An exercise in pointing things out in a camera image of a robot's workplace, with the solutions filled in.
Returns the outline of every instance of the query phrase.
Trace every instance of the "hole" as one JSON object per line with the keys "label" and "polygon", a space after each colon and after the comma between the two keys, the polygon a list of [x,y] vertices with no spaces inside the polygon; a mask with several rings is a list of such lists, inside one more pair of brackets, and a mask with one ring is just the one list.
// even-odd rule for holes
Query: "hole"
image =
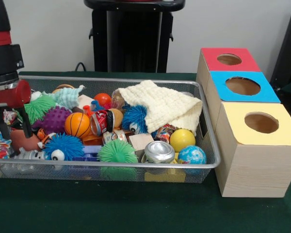
{"label": "hole", "polygon": [[240,95],[253,96],[261,90],[260,85],[255,81],[243,77],[230,78],[225,84],[232,92]]}
{"label": "hole", "polygon": [[278,120],[267,113],[249,113],[244,121],[248,127],[260,133],[273,133],[279,128]]}
{"label": "hole", "polygon": [[228,66],[239,65],[242,62],[239,56],[229,53],[221,54],[217,57],[217,60],[222,64]]}

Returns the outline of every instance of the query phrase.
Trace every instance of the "yellow box top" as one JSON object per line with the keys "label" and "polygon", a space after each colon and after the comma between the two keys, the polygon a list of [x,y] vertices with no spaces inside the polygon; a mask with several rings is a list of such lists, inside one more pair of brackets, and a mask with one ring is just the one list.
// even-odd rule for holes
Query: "yellow box top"
{"label": "yellow box top", "polygon": [[282,104],[223,102],[223,106],[239,143],[291,146],[291,117]]}

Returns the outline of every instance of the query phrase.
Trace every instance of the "white wall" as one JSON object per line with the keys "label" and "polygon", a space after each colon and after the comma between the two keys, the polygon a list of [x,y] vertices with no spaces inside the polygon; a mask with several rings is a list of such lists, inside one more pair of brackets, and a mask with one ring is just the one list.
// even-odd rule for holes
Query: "white wall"
{"label": "white wall", "polygon": [[[91,9],[83,0],[5,0],[25,68],[93,70]],[[167,72],[196,72],[201,47],[247,47],[270,78],[291,16],[291,0],[186,0],[174,13]]]}

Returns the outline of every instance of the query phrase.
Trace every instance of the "wire mesh basket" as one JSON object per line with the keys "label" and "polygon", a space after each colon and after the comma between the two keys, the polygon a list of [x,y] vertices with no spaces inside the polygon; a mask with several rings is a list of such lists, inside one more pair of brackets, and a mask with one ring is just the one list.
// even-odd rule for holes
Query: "wire mesh basket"
{"label": "wire mesh basket", "polygon": [[[86,88],[82,91],[82,94],[90,97],[97,93],[111,95],[114,90],[120,87],[125,88],[142,81],[43,76],[23,76],[21,78],[27,80],[33,90],[46,91],[47,93],[51,93],[58,85],[64,83],[74,87],[84,85]],[[203,101],[203,110],[195,138],[196,145],[207,156],[207,164],[133,164],[0,159],[0,178],[202,183],[210,170],[220,163],[220,153],[203,90],[195,82],[154,82],[160,87],[189,92]]]}

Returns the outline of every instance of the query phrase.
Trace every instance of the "red ball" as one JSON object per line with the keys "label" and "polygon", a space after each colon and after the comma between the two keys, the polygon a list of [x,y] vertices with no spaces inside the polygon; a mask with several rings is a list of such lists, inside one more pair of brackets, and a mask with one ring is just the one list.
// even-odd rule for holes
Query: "red ball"
{"label": "red ball", "polygon": [[98,101],[100,106],[111,103],[111,97],[106,93],[100,93],[96,95],[94,99]]}

